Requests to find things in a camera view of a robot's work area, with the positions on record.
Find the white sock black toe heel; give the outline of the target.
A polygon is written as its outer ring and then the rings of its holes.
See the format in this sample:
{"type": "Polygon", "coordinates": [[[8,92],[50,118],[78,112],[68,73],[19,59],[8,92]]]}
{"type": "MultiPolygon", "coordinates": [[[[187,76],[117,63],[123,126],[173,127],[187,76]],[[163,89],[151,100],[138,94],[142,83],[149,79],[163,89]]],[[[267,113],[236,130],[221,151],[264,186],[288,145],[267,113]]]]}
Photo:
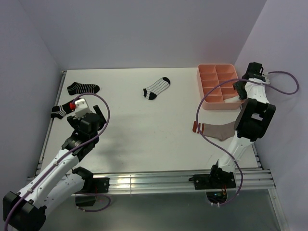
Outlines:
{"type": "Polygon", "coordinates": [[[143,96],[148,100],[154,100],[160,93],[165,91],[170,86],[170,79],[162,77],[154,84],[143,89],[143,96]]]}

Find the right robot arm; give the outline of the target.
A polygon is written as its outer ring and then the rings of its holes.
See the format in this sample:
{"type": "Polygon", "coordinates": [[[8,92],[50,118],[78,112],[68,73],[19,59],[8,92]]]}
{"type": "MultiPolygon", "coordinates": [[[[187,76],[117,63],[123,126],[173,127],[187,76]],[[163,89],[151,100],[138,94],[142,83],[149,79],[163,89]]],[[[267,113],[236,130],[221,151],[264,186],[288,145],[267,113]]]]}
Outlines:
{"type": "Polygon", "coordinates": [[[237,162],[257,139],[264,136],[276,107],[269,103],[266,94],[265,77],[260,63],[249,63],[242,80],[233,83],[239,98],[244,102],[235,120],[235,135],[228,147],[228,153],[221,157],[211,168],[208,182],[212,187],[235,183],[234,172],[237,162]]]}

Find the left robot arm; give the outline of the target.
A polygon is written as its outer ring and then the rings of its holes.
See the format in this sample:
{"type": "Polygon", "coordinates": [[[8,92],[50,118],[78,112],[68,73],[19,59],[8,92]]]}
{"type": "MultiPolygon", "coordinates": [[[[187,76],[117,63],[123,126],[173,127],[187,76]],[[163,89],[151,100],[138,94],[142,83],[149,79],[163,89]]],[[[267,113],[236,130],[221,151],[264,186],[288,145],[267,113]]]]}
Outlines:
{"type": "Polygon", "coordinates": [[[38,231],[48,214],[70,195],[94,195],[93,173],[77,165],[98,143],[110,118],[104,117],[97,105],[93,112],[85,103],[75,106],[75,115],[67,119],[74,131],[56,157],[29,184],[4,196],[4,230],[12,226],[19,231],[38,231]]]}

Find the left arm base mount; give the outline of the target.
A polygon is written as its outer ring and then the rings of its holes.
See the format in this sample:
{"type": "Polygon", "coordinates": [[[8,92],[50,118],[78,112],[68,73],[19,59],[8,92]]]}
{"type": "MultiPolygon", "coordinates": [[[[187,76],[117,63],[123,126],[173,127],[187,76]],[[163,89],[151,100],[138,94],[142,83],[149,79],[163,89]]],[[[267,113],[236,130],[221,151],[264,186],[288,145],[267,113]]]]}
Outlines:
{"type": "Polygon", "coordinates": [[[109,189],[110,179],[105,178],[92,178],[85,180],[81,193],[107,193],[109,189]]]}

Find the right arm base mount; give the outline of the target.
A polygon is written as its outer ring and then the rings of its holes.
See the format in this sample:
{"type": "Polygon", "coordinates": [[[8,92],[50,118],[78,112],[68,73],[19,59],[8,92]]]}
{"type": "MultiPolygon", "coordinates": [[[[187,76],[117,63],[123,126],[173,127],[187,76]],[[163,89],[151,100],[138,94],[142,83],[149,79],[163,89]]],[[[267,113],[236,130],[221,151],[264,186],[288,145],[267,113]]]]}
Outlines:
{"type": "Polygon", "coordinates": [[[194,183],[196,190],[236,188],[236,181],[232,173],[195,174],[189,178],[189,181],[194,183]]]}

